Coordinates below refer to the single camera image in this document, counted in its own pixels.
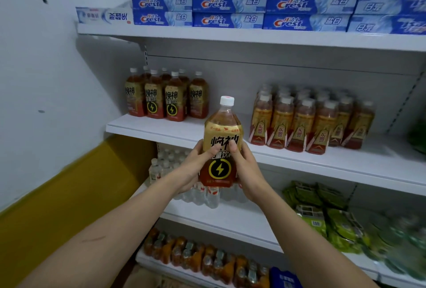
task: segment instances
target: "white shelf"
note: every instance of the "white shelf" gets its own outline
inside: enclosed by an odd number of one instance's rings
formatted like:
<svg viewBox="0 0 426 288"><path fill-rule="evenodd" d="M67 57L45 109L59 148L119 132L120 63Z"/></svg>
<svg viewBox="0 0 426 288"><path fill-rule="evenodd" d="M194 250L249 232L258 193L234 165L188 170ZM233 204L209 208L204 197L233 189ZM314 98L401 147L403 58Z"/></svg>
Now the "white shelf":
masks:
<svg viewBox="0 0 426 288"><path fill-rule="evenodd" d="M155 37L426 51L425 36L408 36L402 34L358 34L343 32L300 32L198 27L144 27L137 25L115 26L108 24L91 25L82 23L78 24L77 31L79 34L104 35L112 37Z"/></svg>
<svg viewBox="0 0 426 288"><path fill-rule="evenodd" d="M175 267L171 263L163 264L161 261L155 260L154 258L145 255L142 249L140 249L136 254L136 262L146 269L168 275L172 278L191 282L201 287L235 288L233 284L225 285L222 281L214 280L212 277L204 276L201 272L196 273L189 269Z"/></svg>
<svg viewBox="0 0 426 288"><path fill-rule="evenodd" d="M143 192L145 189L146 185L143 184L134 195ZM241 204L236 201L221 200L218 208L211 209L206 205L197 206L194 203L172 199L160 217L282 252L265 215L251 201ZM377 267L373 261L363 254L344 253L344 255L370 278L377 280Z"/></svg>
<svg viewBox="0 0 426 288"><path fill-rule="evenodd" d="M380 282L398 287L398 288L419 288L419 287L426 287L426 281L420 281L417 279L414 279L408 275L403 274L396 274L395 272L392 272L386 265L382 263L377 263L378 270L380 272Z"/></svg>
<svg viewBox="0 0 426 288"><path fill-rule="evenodd" d="M246 137L250 116L238 117ZM107 124L106 129L110 133L193 148L203 138L204 121L187 118L184 122L172 122L127 114ZM361 150L328 148L322 156L251 144L249 147L260 163L426 195L425 157L411 149L403 138L371 134Z"/></svg>

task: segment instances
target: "hand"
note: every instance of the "hand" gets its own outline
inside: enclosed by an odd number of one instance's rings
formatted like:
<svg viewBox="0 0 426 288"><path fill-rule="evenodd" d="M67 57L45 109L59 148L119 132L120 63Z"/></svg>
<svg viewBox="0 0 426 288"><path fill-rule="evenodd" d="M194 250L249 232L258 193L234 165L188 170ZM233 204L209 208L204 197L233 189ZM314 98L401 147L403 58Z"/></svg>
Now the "hand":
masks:
<svg viewBox="0 0 426 288"><path fill-rule="evenodd" d="M229 141L229 150L237 165L238 178L244 194L248 199L257 203L259 195L264 189L271 187L263 178L256 159L245 141L242 142L241 146L242 154L234 140Z"/></svg>
<svg viewBox="0 0 426 288"><path fill-rule="evenodd" d="M219 152L220 147L220 144L215 144L206 152L201 153L203 151L203 140L197 142L194 149L192 149L185 161L182 162L182 165L169 174L176 184L176 194L191 189L198 181L198 173L201 168L210 158Z"/></svg>

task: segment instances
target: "white wall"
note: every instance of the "white wall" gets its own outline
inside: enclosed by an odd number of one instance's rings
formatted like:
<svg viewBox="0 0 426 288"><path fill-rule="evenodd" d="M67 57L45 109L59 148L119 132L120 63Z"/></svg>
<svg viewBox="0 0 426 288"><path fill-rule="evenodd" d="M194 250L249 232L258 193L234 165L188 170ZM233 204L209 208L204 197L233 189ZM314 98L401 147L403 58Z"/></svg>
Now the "white wall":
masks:
<svg viewBox="0 0 426 288"><path fill-rule="evenodd" d="M138 45L77 40L75 26L75 6L125 1L0 0L0 210L98 145L125 110Z"/></svg>

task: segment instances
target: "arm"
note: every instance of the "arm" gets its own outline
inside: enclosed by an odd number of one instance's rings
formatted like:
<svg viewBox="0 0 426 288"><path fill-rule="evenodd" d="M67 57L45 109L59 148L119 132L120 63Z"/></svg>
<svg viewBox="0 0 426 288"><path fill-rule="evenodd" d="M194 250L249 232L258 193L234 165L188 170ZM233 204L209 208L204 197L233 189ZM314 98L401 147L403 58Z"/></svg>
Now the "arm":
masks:
<svg viewBox="0 0 426 288"><path fill-rule="evenodd" d="M246 196L265 214L305 288L377 288L361 269L306 224L265 181L247 144L231 154Z"/></svg>
<svg viewBox="0 0 426 288"><path fill-rule="evenodd" d="M184 166L161 178L72 237L57 249L18 286L106 287L119 273L157 221L170 200L187 191L198 180L204 163L220 145L200 154L202 141Z"/></svg>

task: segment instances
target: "toothpaste box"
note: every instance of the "toothpaste box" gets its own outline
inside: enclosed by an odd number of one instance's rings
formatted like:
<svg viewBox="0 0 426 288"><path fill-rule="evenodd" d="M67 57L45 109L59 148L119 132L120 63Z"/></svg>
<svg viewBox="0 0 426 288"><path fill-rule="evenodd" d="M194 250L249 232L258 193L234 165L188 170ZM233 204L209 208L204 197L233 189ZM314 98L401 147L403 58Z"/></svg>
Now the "toothpaste box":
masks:
<svg viewBox="0 0 426 288"><path fill-rule="evenodd" d="M135 10L191 12L192 0L132 0Z"/></svg>
<svg viewBox="0 0 426 288"><path fill-rule="evenodd" d="M192 0L193 12L265 13L266 0Z"/></svg>
<svg viewBox="0 0 426 288"><path fill-rule="evenodd" d="M358 0L356 14L426 14L426 0Z"/></svg>
<svg viewBox="0 0 426 288"><path fill-rule="evenodd" d="M266 13L352 14L357 0L268 0Z"/></svg>
<svg viewBox="0 0 426 288"><path fill-rule="evenodd" d="M139 26L192 27L191 12L157 12L133 10L135 24Z"/></svg>
<svg viewBox="0 0 426 288"><path fill-rule="evenodd" d="M265 14L268 30L346 32L350 15L344 14Z"/></svg>
<svg viewBox="0 0 426 288"><path fill-rule="evenodd" d="M426 34L426 15L357 15L348 32L371 34Z"/></svg>
<svg viewBox="0 0 426 288"><path fill-rule="evenodd" d="M194 13L194 27L262 29L263 14Z"/></svg>
<svg viewBox="0 0 426 288"><path fill-rule="evenodd" d="M85 24L133 24L133 12L128 8L75 8L78 22Z"/></svg>

